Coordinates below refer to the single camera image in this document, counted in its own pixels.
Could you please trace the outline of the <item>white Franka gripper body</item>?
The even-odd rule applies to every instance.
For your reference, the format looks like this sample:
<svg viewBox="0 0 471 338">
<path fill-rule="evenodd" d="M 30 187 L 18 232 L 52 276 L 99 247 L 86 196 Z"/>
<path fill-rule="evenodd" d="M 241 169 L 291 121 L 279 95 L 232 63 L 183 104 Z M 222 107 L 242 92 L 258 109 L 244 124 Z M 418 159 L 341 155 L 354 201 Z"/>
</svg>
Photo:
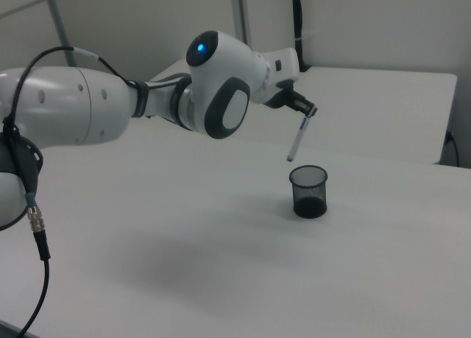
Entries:
<svg viewBox="0 0 471 338">
<path fill-rule="evenodd" d="M 291 98 L 294 83 L 300 73 L 295 49 L 287 48 L 274 52 L 264 52 L 268 71 L 263 86 L 263 104 L 272 109 L 284 106 Z"/>
</svg>

